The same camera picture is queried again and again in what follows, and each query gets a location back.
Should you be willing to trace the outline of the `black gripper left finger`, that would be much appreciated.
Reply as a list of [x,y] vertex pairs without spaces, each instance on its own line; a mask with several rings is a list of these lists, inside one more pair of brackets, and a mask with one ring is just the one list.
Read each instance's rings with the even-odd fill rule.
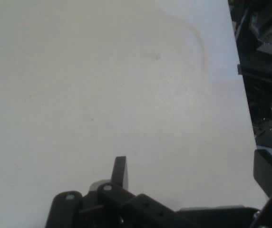
[[193,228],[194,223],[145,194],[128,191],[127,160],[115,158],[109,180],[95,182],[83,196],[78,191],[56,195],[47,228]]

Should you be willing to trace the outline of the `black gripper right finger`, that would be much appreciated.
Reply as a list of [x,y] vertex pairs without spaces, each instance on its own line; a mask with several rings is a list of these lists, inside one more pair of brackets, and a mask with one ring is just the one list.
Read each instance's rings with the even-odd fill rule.
[[265,149],[254,151],[253,176],[268,200],[253,222],[254,228],[272,228],[272,154]]

